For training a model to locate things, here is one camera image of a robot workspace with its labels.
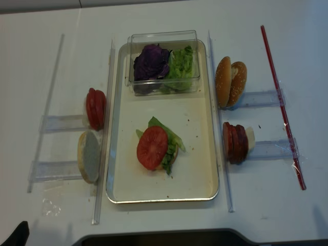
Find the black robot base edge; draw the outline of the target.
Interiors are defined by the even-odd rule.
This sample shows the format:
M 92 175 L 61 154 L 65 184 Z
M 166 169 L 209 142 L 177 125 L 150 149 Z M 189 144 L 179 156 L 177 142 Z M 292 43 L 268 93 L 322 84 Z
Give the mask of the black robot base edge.
M 74 245 L 259 245 L 231 230 L 187 230 L 88 235 Z

